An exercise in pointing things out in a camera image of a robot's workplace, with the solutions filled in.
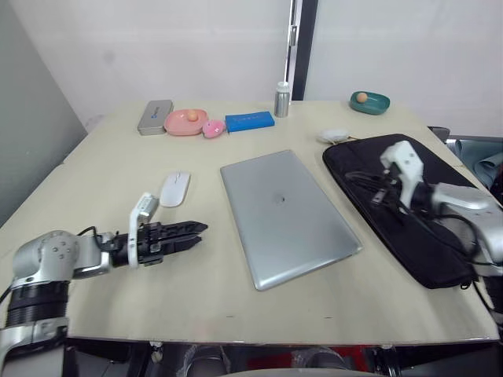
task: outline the small bottle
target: small bottle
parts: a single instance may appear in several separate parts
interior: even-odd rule
[[[288,116],[288,106],[290,105],[290,88],[286,81],[280,81],[276,88],[276,98],[274,100],[274,115],[278,118]]]

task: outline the silver laptop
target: silver laptop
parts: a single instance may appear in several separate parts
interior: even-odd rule
[[[220,171],[259,291],[362,248],[292,151],[234,163]]]

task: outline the pink bowl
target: pink bowl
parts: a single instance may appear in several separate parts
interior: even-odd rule
[[[187,119],[187,113],[193,111],[197,114],[196,121]],[[164,122],[164,128],[170,135],[174,136],[189,136],[200,134],[203,130],[203,125],[207,123],[207,113],[200,108],[186,108],[177,110],[167,116]]]

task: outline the green dish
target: green dish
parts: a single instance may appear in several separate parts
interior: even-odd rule
[[[367,101],[362,104],[356,101],[356,96],[358,93],[366,93]],[[383,114],[387,108],[390,107],[390,99],[382,94],[365,92],[363,90],[359,90],[358,92],[354,92],[351,94],[351,99],[349,100],[349,105],[353,110],[357,112],[365,112],[367,114],[379,115]]]

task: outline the beige table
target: beige table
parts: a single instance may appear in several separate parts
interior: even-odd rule
[[[469,177],[461,162],[413,114],[393,105],[371,116],[335,102],[299,102],[275,127],[202,136],[141,137],[144,103],[124,107],[92,132],[0,229],[0,287],[12,278],[14,251],[53,229],[127,231],[139,196],[159,193],[174,170],[192,172],[185,202],[154,221],[209,225],[203,242],[164,263],[72,282],[70,335],[184,342],[383,344],[495,339],[495,326],[472,288],[428,290],[379,241],[330,177],[315,141],[325,128],[353,137],[403,133]],[[271,110],[271,103],[179,102],[211,118]],[[268,291],[253,288],[219,168],[293,150],[349,222],[364,249],[353,257]]]

